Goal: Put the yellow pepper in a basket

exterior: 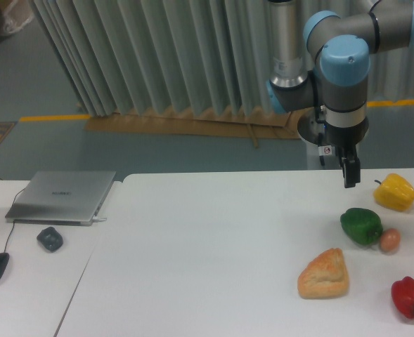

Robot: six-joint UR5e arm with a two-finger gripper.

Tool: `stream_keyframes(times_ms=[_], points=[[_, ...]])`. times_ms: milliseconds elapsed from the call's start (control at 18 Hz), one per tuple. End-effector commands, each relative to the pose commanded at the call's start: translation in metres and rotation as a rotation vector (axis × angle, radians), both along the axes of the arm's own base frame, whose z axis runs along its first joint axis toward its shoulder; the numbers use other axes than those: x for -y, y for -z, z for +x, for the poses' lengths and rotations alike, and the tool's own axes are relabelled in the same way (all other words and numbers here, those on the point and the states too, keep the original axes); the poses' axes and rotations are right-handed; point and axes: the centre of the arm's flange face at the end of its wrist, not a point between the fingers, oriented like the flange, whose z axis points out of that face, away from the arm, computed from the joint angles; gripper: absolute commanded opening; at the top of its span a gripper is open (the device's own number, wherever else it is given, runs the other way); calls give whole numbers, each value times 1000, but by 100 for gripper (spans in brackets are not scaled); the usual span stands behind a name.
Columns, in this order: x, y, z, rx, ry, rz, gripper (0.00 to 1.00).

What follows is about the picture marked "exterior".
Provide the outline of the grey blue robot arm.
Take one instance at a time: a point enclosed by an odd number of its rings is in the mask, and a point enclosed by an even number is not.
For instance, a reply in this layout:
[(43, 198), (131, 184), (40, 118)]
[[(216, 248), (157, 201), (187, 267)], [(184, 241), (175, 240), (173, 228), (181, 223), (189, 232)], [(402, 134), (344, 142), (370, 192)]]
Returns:
[(299, 1), (270, 1), (273, 69), (266, 88), (273, 111), (313, 109), (317, 145), (335, 149), (345, 187), (361, 180), (357, 146), (368, 130), (370, 56), (414, 46), (414, 1), (362, 1), (341, 18), (320, 11), (301, 21)]

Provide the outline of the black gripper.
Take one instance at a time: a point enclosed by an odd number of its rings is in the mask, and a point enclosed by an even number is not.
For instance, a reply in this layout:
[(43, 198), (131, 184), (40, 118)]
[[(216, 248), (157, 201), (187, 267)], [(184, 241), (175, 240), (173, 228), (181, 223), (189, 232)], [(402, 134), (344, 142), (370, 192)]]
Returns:
[(361, 162), (358, 158), (357, 145), (364, 139), (369, 128), (369, 121), (351, 127), (337, 127), (325, 123), (325, 138), (330, 145), (340, 149), (340, 165), (343, 172), (344, 187), (355, 187), (361, 181)]

